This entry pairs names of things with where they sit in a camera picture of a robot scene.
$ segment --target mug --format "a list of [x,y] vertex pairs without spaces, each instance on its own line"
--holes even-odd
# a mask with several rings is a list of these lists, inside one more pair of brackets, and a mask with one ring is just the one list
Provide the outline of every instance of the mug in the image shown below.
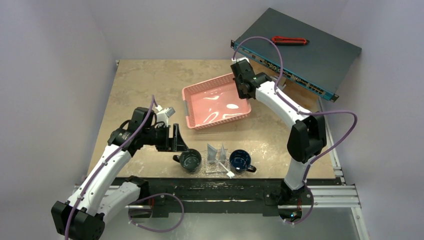
[[244,172],[256,172],[256,167],[251,165],[252,159],[249,153],[245,150],[235,150],[229,156],[229,164],[231,171],[235,174],[242,174]]
[[172,159],[181,164],[181,167],[188,173],[195,173],[200,169],[202,163],[200,152],[192,148],[182,152],[180,156],[174,155]]

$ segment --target white brush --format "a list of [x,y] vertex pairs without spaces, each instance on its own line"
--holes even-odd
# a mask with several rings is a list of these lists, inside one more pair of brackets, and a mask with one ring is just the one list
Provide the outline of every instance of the white brush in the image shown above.
[[226,175],[230,179],[232,179],[232,178],[234,178],[236,176],[232,171],[228,170],[228,168],[226,168],[222,162],[219,161],[218,163],[227,171]]

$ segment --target gray floor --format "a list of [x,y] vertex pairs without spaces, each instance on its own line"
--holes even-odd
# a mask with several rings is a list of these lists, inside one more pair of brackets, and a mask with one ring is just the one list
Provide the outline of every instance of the gray floor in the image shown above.
[[[316,208],[307,220],[295,227],[279,217],[261,214],[189,213],[171,232],[155,233],[128,224],[127,209],[106,226],[101,240],[358,240],[350,208]],[[179,213],[169,218],[146,219],[145,226],[165,229],[175,224]]]

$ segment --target table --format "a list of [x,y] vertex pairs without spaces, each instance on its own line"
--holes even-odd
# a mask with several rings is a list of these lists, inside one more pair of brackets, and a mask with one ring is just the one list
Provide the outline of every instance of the table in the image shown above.
[[[255,72],[275,72],[251,63]],[[185,119],[182,89],[214,77],[231,72],[230,60],[132,60],[119,61],[112,89],[88,172],[99,161],[110,134],[122,122],[130,119],[137,107],[149,107],[152,94],[162,107],[174,107],[176,113],[170,118],[170,125],[178,123],[185,143],[202,154],[206,154],[207,143],[215,148],[221,144],[230,152],[244,149],[252,157],[255,173],[246,172],[238,178],[284,178],[289,169],[291,157],[286,145],[290,134],[288,128],[275,113],[257,100],[250,99],[249,117],[201,130],[189,129]],[[286,81],[283,92],[304,108],[318,111],[318,96],[301,86]],[[172,156],[179,153],[157,152],[154,146],[144,146],[119,172],[118,177],[151,178],[225,178],[225,174],[206,174],[200,171],[189,174],[183,171]],[[309,171],[308,178],[333,179],[334,170],[327,154]]]

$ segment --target red utility knife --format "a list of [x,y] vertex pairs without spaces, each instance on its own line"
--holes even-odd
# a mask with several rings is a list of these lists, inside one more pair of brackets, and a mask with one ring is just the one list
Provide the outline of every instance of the red utility knife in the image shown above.
[[271,41],[277,46],[304,46],[309,40],[300,37],[273,36]]

